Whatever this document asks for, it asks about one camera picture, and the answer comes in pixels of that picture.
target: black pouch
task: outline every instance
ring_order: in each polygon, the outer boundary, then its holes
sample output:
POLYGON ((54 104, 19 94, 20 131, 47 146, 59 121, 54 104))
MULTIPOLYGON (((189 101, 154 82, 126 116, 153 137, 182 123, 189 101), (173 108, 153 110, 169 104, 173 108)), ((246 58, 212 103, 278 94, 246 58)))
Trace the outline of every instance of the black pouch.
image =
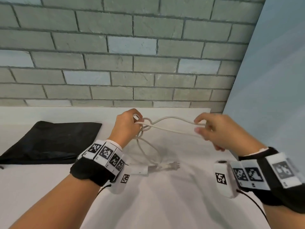
POLYGON ((101 126, 39 121, 0 156, 0 164, 72 164, 94 142, 101 126))

